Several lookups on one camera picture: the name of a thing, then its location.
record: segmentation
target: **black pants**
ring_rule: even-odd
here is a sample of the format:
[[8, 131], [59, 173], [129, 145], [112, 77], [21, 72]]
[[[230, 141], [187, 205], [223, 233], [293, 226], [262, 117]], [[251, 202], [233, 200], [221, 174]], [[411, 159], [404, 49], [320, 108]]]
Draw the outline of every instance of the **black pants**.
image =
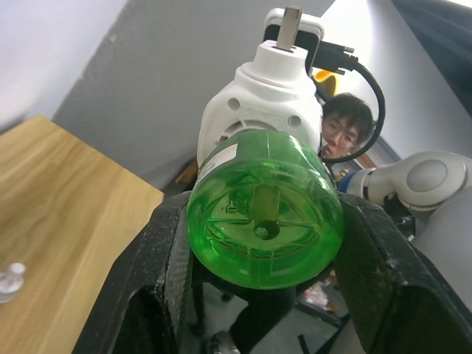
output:
[[248, 302], [229, 329], [241, 354], [249, 354], [259, 341], [295, 306], [296, 296], [325, 277], [326, 271], [297, 287], [277, 290], [254, 290], [231, 284], [206, 269], [194, 256], [192, 286], [195, 310], [199, 320], [204, 318], [203, 282], [209, 282], [226, 294]]

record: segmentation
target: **shoe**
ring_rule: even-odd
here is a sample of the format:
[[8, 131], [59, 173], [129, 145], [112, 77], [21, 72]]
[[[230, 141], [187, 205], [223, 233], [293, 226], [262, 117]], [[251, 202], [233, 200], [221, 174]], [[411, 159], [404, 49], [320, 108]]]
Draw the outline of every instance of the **shoe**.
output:
[[240, 354], [240, 352], [231, 335], [226, 331], [221, 331], [204, 343], [202, 354]]

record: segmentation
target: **screw hole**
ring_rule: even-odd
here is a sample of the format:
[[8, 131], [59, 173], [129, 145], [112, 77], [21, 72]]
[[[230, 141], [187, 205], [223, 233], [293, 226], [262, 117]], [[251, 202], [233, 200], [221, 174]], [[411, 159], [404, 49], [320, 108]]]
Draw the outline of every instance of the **screw hole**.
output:
[[228, 107], [229, 109], [231, 109], [232, 111], [237, 111], [240, 107], [240, 103], [237, 99], [235, 98], [230, 98], [228, 100]]
[[288, 125], [292, 128], [299, 127], [302, 124], [302, 120], [298, 116], [291, 116], [288, 118]]

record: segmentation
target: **black hair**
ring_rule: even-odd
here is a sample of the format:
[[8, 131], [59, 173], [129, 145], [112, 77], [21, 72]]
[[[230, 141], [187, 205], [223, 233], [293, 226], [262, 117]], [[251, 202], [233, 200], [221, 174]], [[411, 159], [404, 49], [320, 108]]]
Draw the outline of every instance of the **black hair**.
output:
[[358, 131], [357, 143], [367, 140], [374, 128], [374, 119], [369, 106], [351, 94], [337, 94], [323, 105], [323, 119], [337, 113], [347, 119], [347, 124]]

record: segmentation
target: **label on bottle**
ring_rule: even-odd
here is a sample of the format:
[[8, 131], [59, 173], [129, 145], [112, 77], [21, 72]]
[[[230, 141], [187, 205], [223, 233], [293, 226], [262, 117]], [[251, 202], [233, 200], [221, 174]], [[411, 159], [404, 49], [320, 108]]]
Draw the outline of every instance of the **label on bottle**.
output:
[[212, 172], [216, 167], [233, 160], [236, 157], [237, 144], [230, 145], [222, 151], [214, 155], [200, 170], [195, 186], [205, 178], [208, 173]]

